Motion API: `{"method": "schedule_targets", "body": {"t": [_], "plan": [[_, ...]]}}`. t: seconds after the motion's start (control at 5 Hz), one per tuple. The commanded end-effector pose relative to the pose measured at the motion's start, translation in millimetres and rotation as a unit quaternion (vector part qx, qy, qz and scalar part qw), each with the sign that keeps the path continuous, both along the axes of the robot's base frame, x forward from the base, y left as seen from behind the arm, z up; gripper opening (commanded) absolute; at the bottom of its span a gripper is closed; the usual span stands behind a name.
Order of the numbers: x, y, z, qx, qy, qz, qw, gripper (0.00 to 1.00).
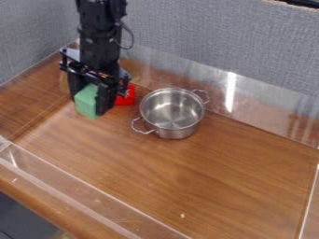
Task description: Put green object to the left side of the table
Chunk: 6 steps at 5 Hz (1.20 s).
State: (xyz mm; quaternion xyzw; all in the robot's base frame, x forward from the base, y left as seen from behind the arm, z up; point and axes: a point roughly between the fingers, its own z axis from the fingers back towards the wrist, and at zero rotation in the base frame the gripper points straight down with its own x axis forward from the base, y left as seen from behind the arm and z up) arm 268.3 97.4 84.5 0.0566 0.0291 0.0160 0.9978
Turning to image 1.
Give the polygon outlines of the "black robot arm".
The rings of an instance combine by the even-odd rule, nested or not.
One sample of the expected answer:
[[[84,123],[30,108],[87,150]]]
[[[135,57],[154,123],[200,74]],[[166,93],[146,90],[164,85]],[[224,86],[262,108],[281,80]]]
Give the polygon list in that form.
[[[120,67],[122,31],[134,34],[122,18],[127,15],[127,0],[75,0],[80,23],[80,48],[60,49],[60,70],[67,73],[71,99],[92,84],[94,112],[102,116],[115,105],[119,96],[128,96],[131,74]]]

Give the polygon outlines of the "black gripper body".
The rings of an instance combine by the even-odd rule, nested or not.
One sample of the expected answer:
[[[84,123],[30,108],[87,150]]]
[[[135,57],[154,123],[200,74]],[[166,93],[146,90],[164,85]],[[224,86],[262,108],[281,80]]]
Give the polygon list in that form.
[[[114,66],[112,69],[96,70],[80,62],[80,51],[74,48],[60,48],[60,70],[68,72],[74,70],[84,77],[86,85],[88,83],[99,85],[100,82],[108,83],[111,79],[119,79],[118,95],[126,96],[128,83],[132,80],[131,74],[120,66]]]

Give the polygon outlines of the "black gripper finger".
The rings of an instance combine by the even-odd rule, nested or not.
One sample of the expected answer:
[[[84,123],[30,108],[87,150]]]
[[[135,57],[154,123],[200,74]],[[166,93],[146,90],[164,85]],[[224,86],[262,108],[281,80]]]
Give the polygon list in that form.
[[[118,96],[118,86],[100,84],[98,87],[98,115],[102,116],[115,105]]]
[[[86,86],[84,77],[74,70],[68,70],[67,81],[68,81],[71,99],[75,99],[75,95]]]

